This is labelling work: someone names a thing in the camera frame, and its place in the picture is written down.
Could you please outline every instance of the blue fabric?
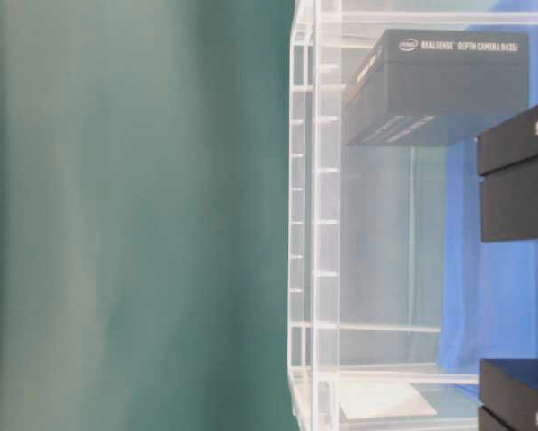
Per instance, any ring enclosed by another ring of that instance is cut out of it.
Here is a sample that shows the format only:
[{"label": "blue fabric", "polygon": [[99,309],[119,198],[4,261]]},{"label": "blue fabric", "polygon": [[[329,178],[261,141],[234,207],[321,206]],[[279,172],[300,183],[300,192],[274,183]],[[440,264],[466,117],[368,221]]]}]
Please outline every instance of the blue fabric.
[{"label": "blue fabric", "polygon": [[[497,11],[538,11],[538,0],[501,1]],[[530,35],[530,102],[538,103],[538,27]],[[480,243],[476,144],[450,147],[442,334],[438,364],[477,373],[483,357],[538,357],[538,242]]]}]

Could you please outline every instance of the black product box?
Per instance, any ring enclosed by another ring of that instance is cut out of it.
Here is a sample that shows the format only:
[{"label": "black product box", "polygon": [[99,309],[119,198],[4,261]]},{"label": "black product box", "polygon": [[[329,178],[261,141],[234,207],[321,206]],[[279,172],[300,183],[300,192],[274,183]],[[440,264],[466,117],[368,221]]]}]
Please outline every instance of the black product box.
[{"label": "black product box", "polygon": [[503,423],[486,407],[478,409],[478,431],[514,431],[512,427]]},{"label": "black product box", "polygon": [[538,359],[482,360],[480,400],[498,422],[538,431]]},{"label": "black product box", "polygon": [[481,239],[538,239],[538,106],[478,136]]},{"label": "black product box", "polygon": [[473,137],[528,107],[525,33],[387,30],[348,81],[348,145]]}]

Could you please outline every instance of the intel logo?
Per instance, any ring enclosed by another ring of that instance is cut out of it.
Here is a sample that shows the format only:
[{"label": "intel logo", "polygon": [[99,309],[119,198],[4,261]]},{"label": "intel logo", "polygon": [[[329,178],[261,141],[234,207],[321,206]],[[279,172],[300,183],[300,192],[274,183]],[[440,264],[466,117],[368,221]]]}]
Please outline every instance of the intel logo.
[{"label": "intel logo", "polygon": [[419,42],[416,39],[410,38],[402,40],[398,46],[401,51],[410,52],[419,47]]}]

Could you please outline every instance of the green background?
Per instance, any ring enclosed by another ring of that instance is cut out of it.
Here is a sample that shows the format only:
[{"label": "green background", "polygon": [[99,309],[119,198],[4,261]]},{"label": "green background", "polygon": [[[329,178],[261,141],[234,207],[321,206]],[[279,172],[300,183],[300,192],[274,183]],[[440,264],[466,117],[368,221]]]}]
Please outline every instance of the green background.
[{"label": "green background", "polygon": [[0,431],[296,429],[292,0],[0,0]]}]

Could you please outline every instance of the transparent acrylic panel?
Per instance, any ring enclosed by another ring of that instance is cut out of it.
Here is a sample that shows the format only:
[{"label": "transparent acrylic panel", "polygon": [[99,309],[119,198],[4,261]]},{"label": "transparent acrylic panel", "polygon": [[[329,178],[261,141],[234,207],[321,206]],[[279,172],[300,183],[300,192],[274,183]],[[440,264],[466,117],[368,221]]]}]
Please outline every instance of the transparent acrylic panel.
[{"label": "transparent acrylic panel", "polygon": [[475,429],[476,344],[538,355],[495,345],[494,328],[478,335],[482,305],[469,319],[489,273],[497,290],[516,286],[501,262],[538,251],[481,246],[474,142],[538,102],[538,2],[300,1],[293,35],[314,44],[296,89],[315,115],[304,129],[304,426]]},{"label": "transparent acrylic panel", "polygon": [[[299,42],[309,37],[304,31]],[[300,429],[310,430],[311,370],[311,146],[312,92],[309,47],[292,39],[289,121],[288,380]]]}]

